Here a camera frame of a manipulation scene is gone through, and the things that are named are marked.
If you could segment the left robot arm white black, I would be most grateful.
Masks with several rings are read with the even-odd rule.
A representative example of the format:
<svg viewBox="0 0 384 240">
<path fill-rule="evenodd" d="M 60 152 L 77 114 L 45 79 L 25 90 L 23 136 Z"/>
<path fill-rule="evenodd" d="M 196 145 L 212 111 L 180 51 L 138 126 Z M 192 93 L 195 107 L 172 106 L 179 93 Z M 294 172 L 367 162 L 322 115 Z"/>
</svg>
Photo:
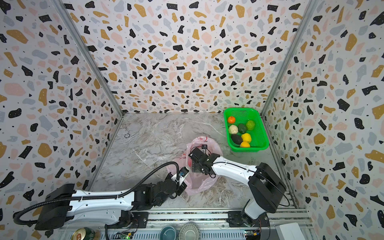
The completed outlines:
<svg viewBox="0 0 384 240">
<path fill-rule="evenodd" d="M 178 187 L 171 174 L 156 184 L 141 184 L 124 197 L 119 197 L 119 191 L 87 192 L 65 184 L 47 195 L 46 201 L 51 204 L 43 206 L 35 230 L 54 230 L 75 222 L 128 224 L 133 220 L 132 211 L 159 207 L 172 195 L 180 196 L 186 188 L 184 182 Z"/>
</svg>

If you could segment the beige pear fruit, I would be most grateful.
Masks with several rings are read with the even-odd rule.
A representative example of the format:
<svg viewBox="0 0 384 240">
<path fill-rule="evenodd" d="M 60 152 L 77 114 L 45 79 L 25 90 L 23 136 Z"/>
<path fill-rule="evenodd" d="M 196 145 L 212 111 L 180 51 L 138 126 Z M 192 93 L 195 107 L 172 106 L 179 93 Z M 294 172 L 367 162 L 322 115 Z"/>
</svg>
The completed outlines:
<svg viewBox="0 0 384 240">
<path fill-rule="evenodd" d="M 239 132 L 239 129 L 236 125 L 230 125 L 229 126 L 229 134 L 230 135 L 236 135 Z"/>
</svg>

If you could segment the yellow orange mango fruit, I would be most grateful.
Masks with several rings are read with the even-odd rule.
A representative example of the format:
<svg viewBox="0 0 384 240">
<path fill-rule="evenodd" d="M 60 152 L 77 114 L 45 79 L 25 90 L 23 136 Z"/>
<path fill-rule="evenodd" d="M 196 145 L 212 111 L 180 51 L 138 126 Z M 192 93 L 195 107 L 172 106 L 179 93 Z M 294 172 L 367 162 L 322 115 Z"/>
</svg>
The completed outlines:
<svg viewBox="0 0 384 240">
<path fill-rule="evenodd" d="M 240 147 L 241 147 L 241 148 L 250 148 L 251 146 L 250 146 L 250 143 L 249 143 L 249 142 L 242 142 L 242 143 L 240 144 Z"/>
</svg>

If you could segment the green avocado fruit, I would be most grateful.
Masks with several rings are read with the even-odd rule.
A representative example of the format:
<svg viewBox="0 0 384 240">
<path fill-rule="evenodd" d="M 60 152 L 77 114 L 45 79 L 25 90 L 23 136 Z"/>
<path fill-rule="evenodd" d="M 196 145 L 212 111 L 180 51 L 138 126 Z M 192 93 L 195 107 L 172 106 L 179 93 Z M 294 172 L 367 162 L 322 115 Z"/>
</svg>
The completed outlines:
<svg viewBox="0 0 384 240">
<path fill-rule="evenodd" d="M 240 134 L 245 134 L 247 132 L 247 126 L 245 124 L 239 124 L 238 125 L 238 132 Z"/>
</svg>

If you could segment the green plastic basket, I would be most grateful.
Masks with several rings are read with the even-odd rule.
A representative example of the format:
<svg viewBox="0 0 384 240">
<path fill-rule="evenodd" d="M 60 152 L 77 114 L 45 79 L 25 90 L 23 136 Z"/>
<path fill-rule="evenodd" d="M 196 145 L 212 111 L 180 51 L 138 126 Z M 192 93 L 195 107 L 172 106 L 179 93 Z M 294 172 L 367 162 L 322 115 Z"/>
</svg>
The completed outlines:
<svg viewBox="0 0 384 240">
<path fill-rule="evenodd" d="M 260 114 L 250 108 L 224 111 L 228 144 L 234 152 L 259 152 L 269 147 L 268 136 Z"/>
</svg>

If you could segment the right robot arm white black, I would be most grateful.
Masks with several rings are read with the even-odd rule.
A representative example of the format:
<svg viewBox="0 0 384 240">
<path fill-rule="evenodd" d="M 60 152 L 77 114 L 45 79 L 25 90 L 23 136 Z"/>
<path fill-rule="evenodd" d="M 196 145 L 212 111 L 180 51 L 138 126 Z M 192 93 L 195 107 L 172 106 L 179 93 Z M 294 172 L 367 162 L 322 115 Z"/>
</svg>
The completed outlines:
<svg viewBox="0 0 384 240">
<path fill-rule="evenodd" d="M 267 213 L 274 214 L 281 200 L 286 197 L 286 185 L 266 163 L 258 166 L 244 165 L 219 154 L 207 155 L 198 148 L 193 148 L 188 157 L 192 160 L 194 173 L 228 177 L 250 188 L 253 198 L 247 201 L 244 208 L 228 212 L 227 222 L 231 228 L 261 224 Z"/>
</svg>

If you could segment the pink plastic bag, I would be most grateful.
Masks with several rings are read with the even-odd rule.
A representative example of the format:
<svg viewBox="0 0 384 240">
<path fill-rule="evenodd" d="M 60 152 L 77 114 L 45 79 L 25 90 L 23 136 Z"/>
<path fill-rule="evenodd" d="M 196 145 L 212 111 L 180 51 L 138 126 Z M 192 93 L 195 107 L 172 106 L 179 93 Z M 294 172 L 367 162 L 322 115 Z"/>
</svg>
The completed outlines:
<svg viewBox="0 0 384 240">
<path fill-rule="evenodd" d="M 203 150 L 202 145 L 208 145 L 208 150 Z M 219 144 L 214 139 L 205 136 L 195 138 L 186 146 L 187 148 L 184 153 L 180 157 L 175 158 L 173 161 L 179 165 L 180 169 L 182 167 L 187 167 L 189 169 L 190 172 L 184 183 L 187 184 L 187 188 L 185 190 L 186 194 L 192 196 L 211 188 L 216 183 L 218 178 L 211 178 L 209 175 L 204 175 L 201 173 L 193 173 L 192 160 L 188 157 L 188 154 L 192 151 L 193 148 L 198 148 L 207 155 L 215 153 L 222 156 L 223 152 Z"/>
</svg>

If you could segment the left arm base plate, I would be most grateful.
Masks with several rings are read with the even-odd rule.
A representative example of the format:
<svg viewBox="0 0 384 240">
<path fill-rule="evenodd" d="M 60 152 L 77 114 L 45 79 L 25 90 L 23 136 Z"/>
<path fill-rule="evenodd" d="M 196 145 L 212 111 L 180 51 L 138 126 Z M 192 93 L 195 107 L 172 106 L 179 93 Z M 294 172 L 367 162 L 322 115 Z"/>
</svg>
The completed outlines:
<svg viewBox="0 0 384 240">
<path fill-rule="evenodd" d="M 149 218 L 149 212 L 122 211 L 119 218 L 122 228 L 145 229 Z"/>
</svg>

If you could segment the dark brown avocado fruit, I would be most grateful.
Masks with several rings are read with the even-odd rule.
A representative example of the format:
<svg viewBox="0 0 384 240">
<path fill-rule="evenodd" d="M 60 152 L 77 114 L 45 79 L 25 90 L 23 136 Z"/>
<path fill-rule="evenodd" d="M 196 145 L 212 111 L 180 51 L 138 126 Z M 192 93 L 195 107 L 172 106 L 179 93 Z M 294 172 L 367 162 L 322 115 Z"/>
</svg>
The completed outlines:
<svg viewBox="0 0 384 240">
<path fill-rule="evenodd" d="M 237 134 L 232 134 L 231 140 L 234 142 L 235 145 L 241 145 L 241 143 L 243 142 L 242 137 Z"/>
</svg>

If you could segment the yellow-green bumpy fruit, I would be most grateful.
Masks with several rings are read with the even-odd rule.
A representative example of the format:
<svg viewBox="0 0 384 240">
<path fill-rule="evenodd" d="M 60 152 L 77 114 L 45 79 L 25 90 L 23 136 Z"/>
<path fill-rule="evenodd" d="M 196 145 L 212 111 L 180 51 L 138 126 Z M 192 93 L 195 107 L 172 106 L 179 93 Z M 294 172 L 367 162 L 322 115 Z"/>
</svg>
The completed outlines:
<svg viewBox="0 0 384 240">
<path fill-rule="evenodd" d="M 248 120 L 246 123 L 247 131 L 253 131 L 256 127 L 256 122 L 253 120 Z"/>
</svg>

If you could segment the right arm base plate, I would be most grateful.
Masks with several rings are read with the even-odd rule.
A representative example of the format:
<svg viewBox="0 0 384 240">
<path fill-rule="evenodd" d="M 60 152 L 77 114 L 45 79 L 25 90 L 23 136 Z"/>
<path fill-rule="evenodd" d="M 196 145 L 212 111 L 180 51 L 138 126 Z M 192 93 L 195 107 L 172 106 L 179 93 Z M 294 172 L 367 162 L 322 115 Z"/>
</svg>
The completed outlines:
<svg viewBox="0 0 384 240">
<path fill-rule="evenodd" d="M 257 219 L 253 220 L 243 211 L 229 211 L 227 222 L 229 223 L 230 228 L 258 228 L 268 227 L 270 225 L 267 213 L 263 213 Z"/>
</svg>

